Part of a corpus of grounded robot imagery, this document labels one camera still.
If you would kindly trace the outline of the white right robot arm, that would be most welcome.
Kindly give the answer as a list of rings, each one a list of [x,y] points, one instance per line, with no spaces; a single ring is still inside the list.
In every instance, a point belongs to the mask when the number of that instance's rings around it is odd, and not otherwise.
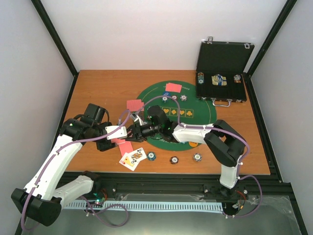
[[[221,164],[220,184],[234,188],[239,180],[239,165],[244,151],[249,150],[245,139],[227,122],[217,120],[208,125],[188,125],[170,120],[158,105],[151,106],[146,124],[133,124],[127,128],[127,141],[143,142],[159,134],[166,142],[196,142],[206,144]]]

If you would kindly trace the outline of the brown 100 chip stack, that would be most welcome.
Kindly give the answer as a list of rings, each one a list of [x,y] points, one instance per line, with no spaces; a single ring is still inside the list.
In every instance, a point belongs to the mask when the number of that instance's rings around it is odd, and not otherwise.
[[[171,163],[171,164],[177,164],[178,162],[179,162],[178,157],[172,156],[172,157],[170,158],[170,163]]]

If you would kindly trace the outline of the blue orange 10 chip stack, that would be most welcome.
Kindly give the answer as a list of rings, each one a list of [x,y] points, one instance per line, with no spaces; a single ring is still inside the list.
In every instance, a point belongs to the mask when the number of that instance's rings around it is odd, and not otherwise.
[[[193,159],[196,161],[196,162],[200,162],[202,160],[202,156],[201,154],[199,153],[195,153],[194,156],[193,156]]]

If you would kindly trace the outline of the blue 50 chip stack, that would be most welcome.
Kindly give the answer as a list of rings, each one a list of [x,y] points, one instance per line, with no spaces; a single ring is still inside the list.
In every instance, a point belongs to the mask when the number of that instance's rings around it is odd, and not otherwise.
[[[149,161],[154,161],[156,159],[156,154],[154,152],[148,152],[147,153],[147,159]]]

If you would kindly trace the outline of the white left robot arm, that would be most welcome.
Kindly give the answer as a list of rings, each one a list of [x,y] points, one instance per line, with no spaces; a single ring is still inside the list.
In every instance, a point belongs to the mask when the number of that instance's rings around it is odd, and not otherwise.
[[[68,119],[62,126],[57,140],[32,180],[23,188],[16,188],[11,194],[12,201],[21,213],[21,224],[31,218],[45,226],[53,224],[61,210],[76,198],[88,194],[102,197],[104,191],[100,176],[84,171],[75,180],[58,188],[58,182],[75,154],[85,144],[85,139],[96,138],[96,147],[100,151],[114,147],[106,135],[105,128],[111,122],[103,122],[103,116],[109,112],[95,104],[89,104],[82,115]]]

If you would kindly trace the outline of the two of hearts card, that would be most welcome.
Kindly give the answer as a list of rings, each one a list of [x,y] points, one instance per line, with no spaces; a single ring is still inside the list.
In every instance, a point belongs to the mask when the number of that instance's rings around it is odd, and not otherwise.
[[[139,164],[139,160],[136,157],[133,157],[132,153],[125,153],[121,160],[119,161],[121,165],[128,168],[131,171],[135,171],[136,167]]]

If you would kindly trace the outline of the blue orange chips top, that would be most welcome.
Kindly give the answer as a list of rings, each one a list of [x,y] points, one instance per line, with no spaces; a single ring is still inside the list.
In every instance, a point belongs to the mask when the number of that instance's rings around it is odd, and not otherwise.
[[[186,101],[187,100],[187,96],[186,95],[181,95],[180,99],[181,99],[181,101]]]

